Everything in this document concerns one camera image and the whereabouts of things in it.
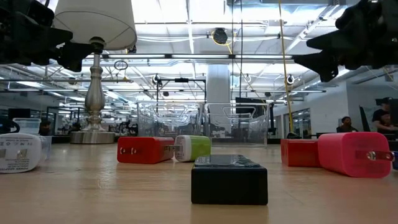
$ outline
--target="computer monitor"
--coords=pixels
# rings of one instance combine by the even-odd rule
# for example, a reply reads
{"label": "computer monitor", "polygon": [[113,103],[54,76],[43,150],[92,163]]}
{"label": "computer monitor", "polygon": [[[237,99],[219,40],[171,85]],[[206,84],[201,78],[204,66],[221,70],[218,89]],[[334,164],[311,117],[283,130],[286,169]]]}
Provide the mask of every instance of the computer monitor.
{"label": "computer monitor", "polygon": [[390,99],[389,104],[391,124],[398,126],[398,99]]}

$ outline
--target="silver lamp base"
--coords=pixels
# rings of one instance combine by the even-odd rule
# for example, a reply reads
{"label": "silver lamp base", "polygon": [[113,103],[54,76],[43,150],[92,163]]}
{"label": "silver lamp base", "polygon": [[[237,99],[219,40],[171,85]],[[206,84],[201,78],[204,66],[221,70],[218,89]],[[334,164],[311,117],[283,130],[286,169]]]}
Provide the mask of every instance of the silver lamp base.
{"label": "silver lamp base", "polygon": [[115,133],[102,131],[76,131],[70,134],[71,144],[112,144]]}

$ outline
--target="white charger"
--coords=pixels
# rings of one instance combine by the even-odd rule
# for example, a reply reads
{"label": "white charger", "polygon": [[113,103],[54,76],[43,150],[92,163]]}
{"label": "white charger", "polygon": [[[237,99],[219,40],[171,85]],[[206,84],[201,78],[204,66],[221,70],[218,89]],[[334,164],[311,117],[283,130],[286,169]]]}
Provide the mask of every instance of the white charger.
{"label": "white charger", "polygon": [[42,136],[24,133],[0,134],[0,173],[26,172],[46,157],[49,143]]}

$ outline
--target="man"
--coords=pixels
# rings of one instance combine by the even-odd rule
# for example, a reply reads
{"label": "man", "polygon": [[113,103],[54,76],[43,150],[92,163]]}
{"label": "man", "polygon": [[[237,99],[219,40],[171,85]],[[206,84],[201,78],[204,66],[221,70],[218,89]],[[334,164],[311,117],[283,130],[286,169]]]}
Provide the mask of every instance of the man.
{"label": "man", "polygon": [[337,133],[348,133],[348,132],[358,132],[358,130],[351,125],[351,118],[345,116],[341,119],[341,126],[336,128]]}
{"label": "man", "polygon": [[394,134],[398,128],[386,123],[390,115],[389,100],[391,97],[385,97],[381,100],[381,109],[373,113],[373,125],[377,127],[377,131],[381,134]]}
{"label": "man", "polygon": [[39,129],[39,134],[41,136],[48,136],[50,134],[50,121],[42,121],[40,123],[40,129]]}

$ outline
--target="desk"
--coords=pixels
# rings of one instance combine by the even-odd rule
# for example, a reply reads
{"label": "desk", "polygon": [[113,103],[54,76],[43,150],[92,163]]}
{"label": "desk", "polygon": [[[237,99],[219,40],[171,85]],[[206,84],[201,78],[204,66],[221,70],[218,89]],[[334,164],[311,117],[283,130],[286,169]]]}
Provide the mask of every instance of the desk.
{"label": "desk", "polygon": [[53,145],[39,169],[0,175],[2,223],[375,224],[398,219],[398,172],[349,178],[284,167],[280,146],[221,149],[268,168],[268,206],[192,205],[191,163],[118,164],[116,145]]}

